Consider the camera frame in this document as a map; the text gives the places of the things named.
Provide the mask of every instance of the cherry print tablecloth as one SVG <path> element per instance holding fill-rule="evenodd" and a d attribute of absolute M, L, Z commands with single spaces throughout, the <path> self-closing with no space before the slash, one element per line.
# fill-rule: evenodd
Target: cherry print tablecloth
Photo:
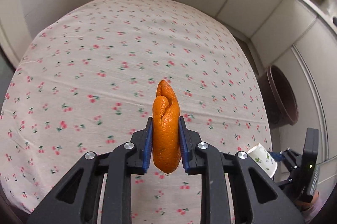
<path fill-rule="evenodd" d="M 270 133 L 255 75 L 220 23 L 169 0 L 95 0 L 29 46 L 0 120 L 1 184 L 33 211 L 86 151 L 112 151 L 145 127 L 166 79 L 189 129 L 223 152 L 247 151 Z M 133 223 L 199 223 L 199 176 L 151 163 L 132 177 Z"/>

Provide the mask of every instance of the metal screw head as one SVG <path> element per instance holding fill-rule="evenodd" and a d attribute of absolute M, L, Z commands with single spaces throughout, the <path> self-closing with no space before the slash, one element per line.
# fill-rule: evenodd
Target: metal screw head
<path fill-rule="evenodd" d="M 93 152 L 88 152 L 85 154 L 85 159 L 93 159 L 95 157 L 95 154 Z"/>
<path fill-rule="evenodd" d="M 248 154 L 246 152 L 238 152 L 238 157 L 241 159 L 246 159 Z"/>
<path fill-rule="evenodd" d="M 124 144 L 124 148 L 127 150 L 130 150 L 134 147 L 134 144 L 132 142 L 127 142 Z"/>
<path fill-rule="evenodd" d="M 208 148 L 208 144 L 206 142 L 200 142 L 198 143 L 198 147 L 202 150 L 205 150 Z"/>

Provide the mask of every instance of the cherry pattern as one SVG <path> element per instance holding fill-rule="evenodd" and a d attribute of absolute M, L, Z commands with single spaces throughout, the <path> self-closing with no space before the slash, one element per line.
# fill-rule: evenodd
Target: cherry pattern
<path fill-rule="evenodd" d="M 0 112 L 0 180 L 29 213 L 87 151 L 108 153 L 145 128 L 162 79 L 175 90 L 187 128 L 204 141 L 231 154 L 258 142 L 271 148 L 242 50 L 223 25 L 192 7 L 95 0 L 43 30 L 23 59 Z M 135 224 L 198 223 L 191 216 L 200 213 L 200 181 L 181 163 L 167 175 L 151 162 L 146 176 L 131 179 Z M 149 210 L 139 207 L 143 199 Z"/>

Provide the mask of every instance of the black device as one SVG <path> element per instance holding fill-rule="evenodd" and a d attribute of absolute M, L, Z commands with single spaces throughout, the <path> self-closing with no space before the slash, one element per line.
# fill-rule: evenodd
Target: black device
<path fill-rule="evenodd" d="M 152 133 L 149 117 L 146 128 L 135 132 L 130 142 L 106 154 L 87 152 L 46 195 L 27 224 L 95 224 L 105 173 L 101 223 L 131 224 L 130 177 L 144 175 L 149 168 Z M 237 224 L 304 223 L 292 200 L 294 196 L 310 198 L 307 188 L 316 164 L 318 130 L 307 130 L 302 156 L 290 149 L 283 152 L 291 170 L 289 179 L 279 185 L 246 152 L 222 153 L 202 142 L 197 132 L 186 128 L 183 117 L 179 118 L 179 142 L 185 172 L 202 177 L 201 224 L 231 223 L 225 173 Z"/>

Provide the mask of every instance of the tablecloth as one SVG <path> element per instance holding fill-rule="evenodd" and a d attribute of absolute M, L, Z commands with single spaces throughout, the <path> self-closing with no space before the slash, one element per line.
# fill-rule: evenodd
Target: tablecloth
<path fill-rule="evenodd" d="M 0 179 L 32 212 L 87 151 L 112 151 L 145 128 L 157 84 L 174 89 L 188 129 L 222 152 L 270 132 L 255 75 L 226 29 L 170 0 L 95 0 L 30 44 L 0 116 Z M 133 223 L 199 223 L 200 176 L 153 163 L 133 176 Z"/>

